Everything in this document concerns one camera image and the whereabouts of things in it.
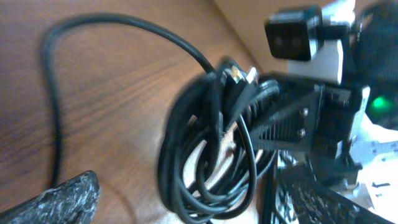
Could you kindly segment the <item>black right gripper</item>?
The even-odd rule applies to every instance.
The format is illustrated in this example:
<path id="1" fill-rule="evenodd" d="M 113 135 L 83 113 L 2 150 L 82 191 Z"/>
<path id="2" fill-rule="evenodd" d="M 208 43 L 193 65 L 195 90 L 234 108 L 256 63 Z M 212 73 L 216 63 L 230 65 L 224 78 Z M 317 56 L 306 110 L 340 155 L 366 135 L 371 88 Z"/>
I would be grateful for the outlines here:
<path id="1" fill-rule="evenodd" d="M 356 185 L 363 166 L 354 161 L 350 150 L 371 88 L 325 87 L 320 81 L 276 73 L 260 78 L 261 84 L 265 82 L 276 86 L 269 87 L 274 91 L 266 95 L 270 102 L 249 128 L 253 148 L 307 152 L 313 143 L 306 160 L 318 183 Z"/>

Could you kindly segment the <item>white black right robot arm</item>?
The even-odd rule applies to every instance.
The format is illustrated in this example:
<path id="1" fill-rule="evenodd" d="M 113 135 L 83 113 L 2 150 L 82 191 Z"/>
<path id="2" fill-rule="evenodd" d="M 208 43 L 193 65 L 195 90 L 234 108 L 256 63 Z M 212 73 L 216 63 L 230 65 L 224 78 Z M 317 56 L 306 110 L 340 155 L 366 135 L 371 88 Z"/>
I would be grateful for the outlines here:
<path id="1" fill-rule="evenodd" d="M 325 22 L 318 6 L 284 9 L 264 29 L 273 57 L 309 68 L 260 82 L 260 100 L 271 104 L 252 117 L 253 147 L 308 153 L 325 184 L 355 179 L 365 150 L 351 148 L 371 92 L 397 89 L 397 3 L 381 1 L 339 24 Z"/>

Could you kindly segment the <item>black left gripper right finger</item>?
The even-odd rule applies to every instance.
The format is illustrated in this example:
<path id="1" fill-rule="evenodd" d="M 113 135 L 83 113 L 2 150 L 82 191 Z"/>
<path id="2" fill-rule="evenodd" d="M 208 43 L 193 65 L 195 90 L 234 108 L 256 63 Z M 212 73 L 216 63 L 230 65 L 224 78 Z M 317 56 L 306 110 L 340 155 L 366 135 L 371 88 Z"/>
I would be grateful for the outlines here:
<path id="1" fill-rule="evenodd" d="M 389 223 L 357 203 L 324 187 L 305 167 L 289 167 L 277 173 L 276 207 L 286 223 Z"/>

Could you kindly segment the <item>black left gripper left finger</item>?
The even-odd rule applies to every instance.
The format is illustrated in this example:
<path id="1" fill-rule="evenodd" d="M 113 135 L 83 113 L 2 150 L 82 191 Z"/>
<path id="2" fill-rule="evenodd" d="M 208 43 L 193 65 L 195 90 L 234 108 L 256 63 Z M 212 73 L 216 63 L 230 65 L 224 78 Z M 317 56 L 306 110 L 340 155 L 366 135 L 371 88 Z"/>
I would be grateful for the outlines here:
<path id="1" fill-rule="evenodd" d="M 1 212 L 1 223 L 91 223 L 100 197 L 92 170 Z"/>

